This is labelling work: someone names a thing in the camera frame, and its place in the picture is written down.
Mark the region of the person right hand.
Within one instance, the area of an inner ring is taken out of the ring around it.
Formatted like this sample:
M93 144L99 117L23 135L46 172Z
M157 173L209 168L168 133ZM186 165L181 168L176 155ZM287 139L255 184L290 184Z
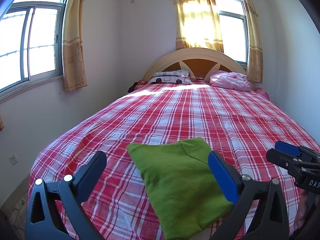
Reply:
M305 190L302 190L300 193L298 210L297 210L295 221L294 221L294 230L300 229L304 224L306 214L308 213L307 201L308 201L308 192Z

